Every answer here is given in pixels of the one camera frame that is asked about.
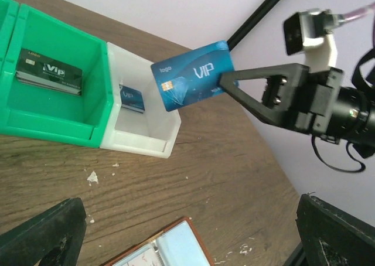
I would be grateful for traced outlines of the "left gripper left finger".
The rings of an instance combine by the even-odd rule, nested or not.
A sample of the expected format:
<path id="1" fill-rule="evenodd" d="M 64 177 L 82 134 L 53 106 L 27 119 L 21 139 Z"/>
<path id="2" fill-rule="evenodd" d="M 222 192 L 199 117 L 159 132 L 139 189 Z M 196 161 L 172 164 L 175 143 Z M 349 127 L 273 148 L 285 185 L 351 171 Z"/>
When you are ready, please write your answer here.
<path id="1" fill-rule="evenodd" d="M 1 265 L 76 265 L 86 227 L 83 201 L 66 199 L 1 234 Z"/>

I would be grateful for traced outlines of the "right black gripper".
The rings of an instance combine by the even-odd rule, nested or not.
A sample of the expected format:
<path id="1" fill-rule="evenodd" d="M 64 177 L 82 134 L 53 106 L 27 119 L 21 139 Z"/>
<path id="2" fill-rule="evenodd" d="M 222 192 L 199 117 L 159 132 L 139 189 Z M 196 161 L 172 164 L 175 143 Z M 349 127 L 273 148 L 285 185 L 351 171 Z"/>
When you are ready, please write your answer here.
<path id="1" fill-rule="evenodd" d="M 344 72 L 330 67 L 311 73 L 299 63 L 222 73 L 220 87 L 248 114 L 256 128 L 277 127 L 326 134 Z"/>

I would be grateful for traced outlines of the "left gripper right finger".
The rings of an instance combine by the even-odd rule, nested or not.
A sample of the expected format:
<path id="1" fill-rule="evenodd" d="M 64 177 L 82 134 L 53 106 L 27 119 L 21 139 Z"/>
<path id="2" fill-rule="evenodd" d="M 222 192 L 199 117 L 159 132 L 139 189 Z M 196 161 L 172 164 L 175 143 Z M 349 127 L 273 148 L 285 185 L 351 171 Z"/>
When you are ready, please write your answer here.
<path id="1" fill-rule="evenodd" d="M 296 225 L 308 265 L 374 265 L 374 227 L 303 194 Z"/>

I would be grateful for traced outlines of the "blue VIP credit card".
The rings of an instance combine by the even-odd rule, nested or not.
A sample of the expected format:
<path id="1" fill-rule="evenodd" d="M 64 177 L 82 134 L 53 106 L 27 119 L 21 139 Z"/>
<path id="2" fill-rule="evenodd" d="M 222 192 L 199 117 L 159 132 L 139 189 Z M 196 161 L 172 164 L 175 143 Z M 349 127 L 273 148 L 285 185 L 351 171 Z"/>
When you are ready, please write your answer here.
<path id="1" fill-rule="evenodd" d="M 156 62 L 151 71 L 167 112 L 224 93 L 222 73 L 234 70 L 225 40 Z"/>

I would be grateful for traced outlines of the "brown leather card holder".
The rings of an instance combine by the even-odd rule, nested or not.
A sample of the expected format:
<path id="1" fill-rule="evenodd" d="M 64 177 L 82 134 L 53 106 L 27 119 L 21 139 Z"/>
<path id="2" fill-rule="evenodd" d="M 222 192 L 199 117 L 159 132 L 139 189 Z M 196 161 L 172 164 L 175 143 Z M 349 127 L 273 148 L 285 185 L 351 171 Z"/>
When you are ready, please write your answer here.
<path id="1" fill-rule="evenodd" d="M 104 265 L 214 265 L 190 217 L 181 217 Z"/>

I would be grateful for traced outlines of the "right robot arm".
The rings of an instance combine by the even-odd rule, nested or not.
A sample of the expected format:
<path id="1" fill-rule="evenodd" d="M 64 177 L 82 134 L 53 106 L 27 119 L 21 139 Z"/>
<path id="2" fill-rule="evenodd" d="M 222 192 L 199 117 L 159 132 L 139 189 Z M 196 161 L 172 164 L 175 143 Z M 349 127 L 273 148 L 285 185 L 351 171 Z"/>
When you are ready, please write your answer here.
<path id="1" fill-rule="evenodd" d="M 223 73 L 220 87 L 265 124 L 334 144 L 346 140 L 363 158 L 372 156 L 374 76 L 356 68 L 352 86 L 343 87 L 335 66 L 333 30 L 345 21 L 319 9 L 293 14 L 283 24 L 286 51 L 305 61 Z"/>

